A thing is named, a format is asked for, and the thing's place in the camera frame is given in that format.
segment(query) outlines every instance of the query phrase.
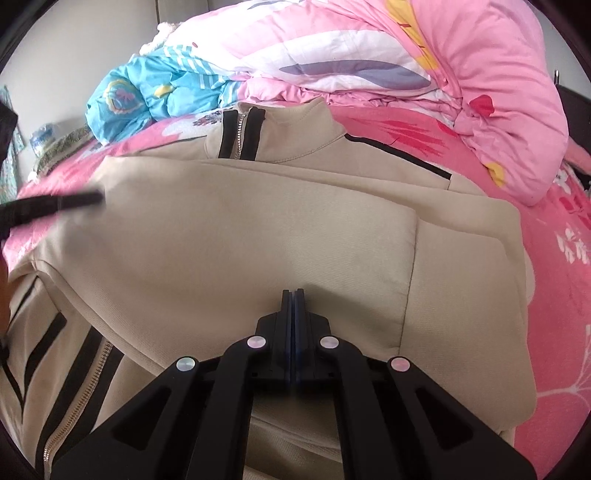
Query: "bed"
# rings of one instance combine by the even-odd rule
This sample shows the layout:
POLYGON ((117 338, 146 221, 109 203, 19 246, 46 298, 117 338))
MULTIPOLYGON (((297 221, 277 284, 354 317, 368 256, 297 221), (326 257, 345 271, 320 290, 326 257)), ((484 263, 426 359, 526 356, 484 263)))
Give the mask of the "bed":
MULTIPOLYGON (((538 407, 532 419, 517 428, 515 447, 544 478, 573 443, 590 411, 591 203, 563 160, 566 117, 545 72, 543 40, 531 11, 525 4, 501 0, 459 2, 453 8, 444 4, 251 0, 193 18, 170 34, 154 59, 160 62, 160 73, 188 75, 177 75, 180 80, 174 88, 158 96, 155 92, 167 84, 160 79, 150 84, 135 80, 134 64, 112 71, 89 101, 89 125, 101 141, 87 143, 48 176, 26 184, 19 197, 73 192, 108 155, 125 156, 206 135, 219 121, 218 109, 237 100, 292 105, 323 96, 351 135, 458 172, 486 194, 519 209, 535 278, 528 292, 528 346, 538 407), (325 25, 323 31, 310 30, 305 20, 311 15, 322 19, 316 24, 325 25), (473 25, 475 19, 481 26, 478 33, 457 27, 458 22, 473 25), (208 35, 238 20, 248 29, 234 29, 206 47, 208 35), (339 52, 338 65, 324 57, 311 59, 305 43, 297 43, 333 30, 340 36, 319 41, 324 51, 339 52), (242 31, 257 37, 259 44, 241 36, 242 31), (345 32, 346 46, 353 47, 335 47, 335 38, 343 38, 345 32), (501 33, 503 42, 491 47, 501 33), (364 57, 365 64, 350 62, 363 40, 375 45, 386 37, 388 48, 363 51, 371 57, 364 57), (261 52, 269 51, 277 53, 273 58, 288 59, 288 68, 285 62, 261 60, 261 52), (507 52, 515 59, 510 72, 503 64, 507 52), (351 69, 357 75, 351 75, 351 69), (400 81, 384 83, 394 70, 401 73, 400 81), (218 83, 210 77, 219 77, 218 83), (126 112, 123 128, 121 123, 108 125, 108 115, 103 115, 109 107, 104 93, 113 82, 125 85, 110 90, 112 103, 126 112), (178 107, 182 102, 161 101, 175 90, 195 89, 192 82, 210 82, 216 102, 199 98, 192 104, 193 112, 184 112, 178 107), (152 97, 156 100, 150 104, 152 97)), ((138 62, 143 68, 139 72, 152 68, 142 59, 135 65, 138 62)), ((9 267, 35 247, 53 222, 39 220, 13 230, 4 247, 9 267)))

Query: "pink comforter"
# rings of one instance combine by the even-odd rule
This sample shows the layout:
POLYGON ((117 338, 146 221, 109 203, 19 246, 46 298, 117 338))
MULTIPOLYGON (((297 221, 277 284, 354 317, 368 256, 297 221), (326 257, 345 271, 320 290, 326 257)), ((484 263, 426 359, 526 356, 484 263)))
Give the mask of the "pink comforter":
POLYGON ((240 100, 322 96, 435 115, 525 205, 566 151, 542 29, 523 0, 250 0, 187 20, 164 51, 185 47, 245 80, 240 100))
MULTIPOLYGON (((535 274, 528 344, 538 407, 533 418, 517 428, 516 447, 542 478, 562 457, 590 410, 589 199, 570 167, 563 164, 546 196, 534 207, 525 207, 497 187, 458 135, 437 120, 398 108, 331 110, 352 135, 373 138, 461 173, 488 195, 513 203, 521 212, 524 245, 535 274)), ((125 155, 199 136, 217 119, 211 115, 169 119, 111 147, 93 143, 57 167, 40 184, 27 184, 19 197, 78 190, 106 155, 125 155)), ((53 221, 41 220, 12 231, 4 248, 10 268, 35 247, 53 221)))

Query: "beige jacket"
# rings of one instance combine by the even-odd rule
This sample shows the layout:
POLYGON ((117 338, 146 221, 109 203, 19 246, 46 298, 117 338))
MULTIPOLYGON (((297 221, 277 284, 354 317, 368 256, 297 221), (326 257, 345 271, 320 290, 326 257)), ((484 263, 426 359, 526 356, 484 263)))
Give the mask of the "beige jacket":
MULTIPOLYGON (((225 122, 206 138, 107 158, 93 177, 106 209, 62 216, 12 273, 40 276, 45 302, 74 319, 80 332, 64 351, 75 356, 96 329, 104 339, 95 362, 122 352, 112 379, 120 383, 107 389, 93 427, 178 357, 218 356, 251 335, 285 288, 304 288, 310 310, 365 355, 409 357, 495 431, 529 418, 535 388, 516 209, 462 176, 345 135, 321 100, 265 110, 258 130, 250 114, 239 117, 236 141, 225 122), (254 152, 256 161, 221 151, 254 152)), ((34 318, 14 320, 13 350, 31 343, 17 331, 37 328, 27 322, 34 318)), ((9 362, 24 375, 12 354, 9 362)), ((35 375, 22 422, 1 399, 29 459, 38 460, 43 428, 53 428, 52 401, 72 362, 44 367, 59 372, 49 386, 35 375), (44 398, 29 408, 37 388, 44 398)), ((75 397, 84 412, 84 396, 75 397)), ((46 471, 74 413, 45 454, 46 471)), ((256 400, 245 478, 342 478, 339 462, 329 402, 256 400)))

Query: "black strap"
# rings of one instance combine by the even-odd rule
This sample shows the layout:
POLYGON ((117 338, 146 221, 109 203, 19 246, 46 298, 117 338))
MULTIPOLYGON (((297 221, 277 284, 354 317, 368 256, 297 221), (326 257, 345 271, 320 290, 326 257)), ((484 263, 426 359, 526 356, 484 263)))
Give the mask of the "black strap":
POLYGON ((238 111, 225 110, 222 116, 222 144, 218 158, 230 158, 238 133, 238 111))
POLYGON ((45 449, 46 443, 51 434, 53 434, 56 428, 59 427, 61 421, 66 416, 70 405, 76 398, 80 387, 84 383, 84 380, 95 361, 102 339, 103 336, 91 327, 82 347, 80 347, 80 350, 78 351, 78 355, 76 355, 76 359, 72 363, 72 367, 61 387, 57 400, 49 412, 49 416, 41 430, 41 435, 37 443, 37 450, 35 452, 35 470, 37 470, 40 475, 44 474, 43 450, 45 449))
POLYGON ((262 123, 265 121, 265 113, 262 108, 255 106, 248 112, 240 160, 255 161, 256 152, 258 151, 261 140, 262 123))
POLYGON ((95 390, 92 392, 92 395, 84 408, 84 412, 80 415, 76 425, 56 452, 53 458, 54 462, 67 454, 74 446, 92 432, 95 427, 96 419, 99 416, 100 409, 107 396, 107 392, 109 391, 109 387, 111 386, 111 382, 113 381, 113 377, 117 373, 117 369, 119 368, 122 359, 123 353, 113 347, 107 357, 105 366, 100 373, 100 378, 96 384, 95 390))
POLYGON ((433 164, 430 164, 429 162, 426 162, 424 160, 421 160, 413 155, 411 155, 410 153, 407 153, 403 150, 399 150, 397 148, 394 147, 390 147, 390 145, 386 145, 382 142, 378 142, 377 140, 373 140, 371 138, 365 138, 365 137, 353 137, 349 134, 345 134, 345 138, 347 140, 349 140, 350 142, 361 142, 364 143, 366 145, 370 145, 371 147, 375 147, 375 148, 379 148, 380 150, 389 153, 391 155, 396 155, 397 157, 403 158, 404 160, 409 161, 410 163, 416 165, 417 167, 421 167, 424 168, 430 172, 433 172, 436 175, 439 175, 440 177, 443 177, 446 180, 450 180, 452 177, 452 174, 449 173, 448 171, 445 171, 439 167, 436 167, 433 164))

